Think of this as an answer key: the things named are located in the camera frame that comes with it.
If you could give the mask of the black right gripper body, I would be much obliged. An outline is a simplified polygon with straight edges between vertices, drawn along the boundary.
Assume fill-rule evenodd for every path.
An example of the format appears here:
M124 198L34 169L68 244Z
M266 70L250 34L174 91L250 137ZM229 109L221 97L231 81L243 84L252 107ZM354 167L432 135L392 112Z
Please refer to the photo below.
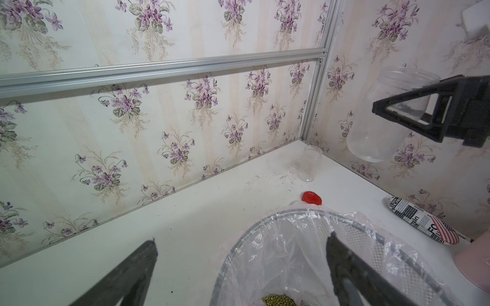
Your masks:
M454 77L456 91L447 138L462 140L467 147L482 148L489 137L489 76Z

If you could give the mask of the red jar lid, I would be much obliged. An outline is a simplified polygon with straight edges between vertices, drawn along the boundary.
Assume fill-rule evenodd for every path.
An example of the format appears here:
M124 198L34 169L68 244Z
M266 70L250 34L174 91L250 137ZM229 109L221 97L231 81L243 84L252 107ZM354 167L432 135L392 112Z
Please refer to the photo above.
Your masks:
M305 202L307 204L311 204L311 205L317 205L317 206L322 205L321 197L312 191L305 191L302 194L301 200L303 202Z

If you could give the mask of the white lid bean jar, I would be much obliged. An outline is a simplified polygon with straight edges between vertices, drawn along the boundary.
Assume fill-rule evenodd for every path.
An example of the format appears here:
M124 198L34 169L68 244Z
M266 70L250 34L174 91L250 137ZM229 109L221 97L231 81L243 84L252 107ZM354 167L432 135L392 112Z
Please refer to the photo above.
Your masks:
M298 177L305 182L312 182L320 167L323 151L321 148L309 145L304 148L297 169Z

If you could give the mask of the red lid bean jar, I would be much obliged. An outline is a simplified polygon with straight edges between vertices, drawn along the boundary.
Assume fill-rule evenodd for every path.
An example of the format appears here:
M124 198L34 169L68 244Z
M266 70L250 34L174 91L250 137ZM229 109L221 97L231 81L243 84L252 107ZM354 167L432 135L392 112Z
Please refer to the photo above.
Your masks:
M360 102L358 113L348 132L348 150L357 158L371 163L390 159L410 134L410 130L373 113L374 102L440 80L440 76L417 68L384 68Z

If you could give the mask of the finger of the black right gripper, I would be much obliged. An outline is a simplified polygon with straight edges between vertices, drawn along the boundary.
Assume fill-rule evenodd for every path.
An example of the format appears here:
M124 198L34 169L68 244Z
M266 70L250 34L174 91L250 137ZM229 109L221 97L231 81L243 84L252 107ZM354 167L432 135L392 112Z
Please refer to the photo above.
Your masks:
M465 77L457 75L373 103L372 112L435 142L463 140L456 118Z

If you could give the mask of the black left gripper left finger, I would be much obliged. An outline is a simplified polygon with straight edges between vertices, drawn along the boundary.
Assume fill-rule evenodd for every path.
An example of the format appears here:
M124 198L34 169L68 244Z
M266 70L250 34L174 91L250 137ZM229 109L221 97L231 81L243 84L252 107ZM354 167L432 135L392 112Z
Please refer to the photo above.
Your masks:
M144 305L158 250L145 241L72 305Z

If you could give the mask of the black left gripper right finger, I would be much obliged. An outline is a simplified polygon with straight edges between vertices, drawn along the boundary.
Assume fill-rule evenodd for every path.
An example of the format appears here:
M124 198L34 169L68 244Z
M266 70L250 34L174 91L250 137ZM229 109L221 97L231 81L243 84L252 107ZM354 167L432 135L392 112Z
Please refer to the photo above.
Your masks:
M339 305L415 305L334 232L327 239L326 258Z

